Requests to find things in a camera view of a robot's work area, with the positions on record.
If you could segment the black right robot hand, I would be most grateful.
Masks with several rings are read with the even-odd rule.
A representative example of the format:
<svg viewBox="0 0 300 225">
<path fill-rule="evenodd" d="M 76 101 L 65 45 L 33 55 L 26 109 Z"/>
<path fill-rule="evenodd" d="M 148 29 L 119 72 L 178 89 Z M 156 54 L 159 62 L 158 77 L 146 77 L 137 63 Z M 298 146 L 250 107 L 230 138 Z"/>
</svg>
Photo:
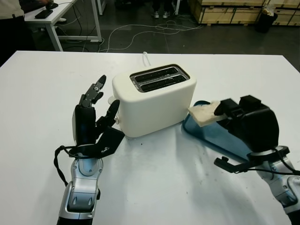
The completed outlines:
<svg viewBox="0 0 300 225">
<path fill-rule="evenodd" d="M 242 140 L 252 152 L 278 146 L 279 125 L 275 113 L 251 95 L 241 97 L 239 103 L 230 98 L 222 100 L 214 115 L 225 116 L 217 123 Z"/>
</svg>

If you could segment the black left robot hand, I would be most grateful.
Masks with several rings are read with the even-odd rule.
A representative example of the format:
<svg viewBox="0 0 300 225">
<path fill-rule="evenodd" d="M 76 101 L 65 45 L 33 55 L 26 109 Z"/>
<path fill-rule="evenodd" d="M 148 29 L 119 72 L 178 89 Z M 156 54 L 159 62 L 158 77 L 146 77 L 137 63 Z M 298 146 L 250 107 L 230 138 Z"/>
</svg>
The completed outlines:
<svg viewBox="0 0 300 225">
<path fill-rule="evenodd" d="M 114 100 L 106 114 L 96 119 L 94 104 L 104 95 L 101 91 L 106 76 L 101 76 L 81 95 L 73 113 L 75 147 L 70 150 L 76 158 L 104 158 L 116 152 L 124 133 L 113 128 L 120 101 Z"/>
</svg>

